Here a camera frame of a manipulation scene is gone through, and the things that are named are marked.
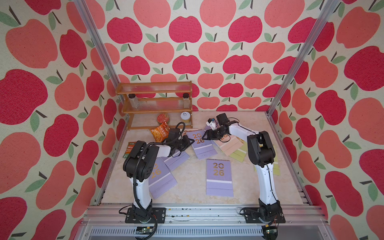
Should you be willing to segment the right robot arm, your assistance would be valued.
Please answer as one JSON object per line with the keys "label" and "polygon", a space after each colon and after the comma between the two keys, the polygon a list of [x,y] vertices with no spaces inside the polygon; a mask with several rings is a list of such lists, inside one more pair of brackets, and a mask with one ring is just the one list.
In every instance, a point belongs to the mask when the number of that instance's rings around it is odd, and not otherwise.
{"label": "right robot arm", "polygon": [[270,218],[282,214],[273,178],[273,166],[276,152],[268,132],[257,132],[242,126],[238,121],[230,121],[225,113],[206,122],[210,127],[203,135],[203,140],[221,140],[224,136],[235,136],[247,143],[248,156],[256,167],[259,186],[259,210],[261,216]]}

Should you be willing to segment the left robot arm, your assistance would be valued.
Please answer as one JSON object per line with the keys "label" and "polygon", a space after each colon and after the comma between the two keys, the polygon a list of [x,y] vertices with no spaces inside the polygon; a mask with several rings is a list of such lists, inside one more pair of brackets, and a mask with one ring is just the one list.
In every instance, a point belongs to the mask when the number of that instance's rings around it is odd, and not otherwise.
{"label": "left robot arm", "polygon": [[123,164],[123,171],[133,185],[134,208],[149,212],[152,207],[149,177],[155,169],[156,159],[176,157],[194,142],[195,140],[183,135],[183,130],[179,128],[171,129],[169,135],[158,143],[135,142]]}

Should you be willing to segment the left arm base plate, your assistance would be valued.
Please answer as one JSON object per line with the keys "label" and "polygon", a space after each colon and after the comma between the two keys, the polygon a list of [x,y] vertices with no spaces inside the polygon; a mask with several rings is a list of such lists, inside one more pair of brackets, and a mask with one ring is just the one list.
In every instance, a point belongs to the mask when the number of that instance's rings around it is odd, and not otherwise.
{"label": "left arm base plate", "polygon": [[165,222],[166,208],[150,208],[149,214],[140,208],[133,206],[128,209],[126,224],[163,224]]}

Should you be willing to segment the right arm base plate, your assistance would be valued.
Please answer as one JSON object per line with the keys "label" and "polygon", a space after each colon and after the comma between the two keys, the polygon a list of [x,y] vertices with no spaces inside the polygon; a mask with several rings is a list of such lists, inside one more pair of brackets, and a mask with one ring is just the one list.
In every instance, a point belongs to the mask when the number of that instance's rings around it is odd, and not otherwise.
{"label": "right arm base plate", "polygon": [[242,208],[240,215],[247,224],[284,224],[286,223],[282,209],[268,210],[265,208]]}

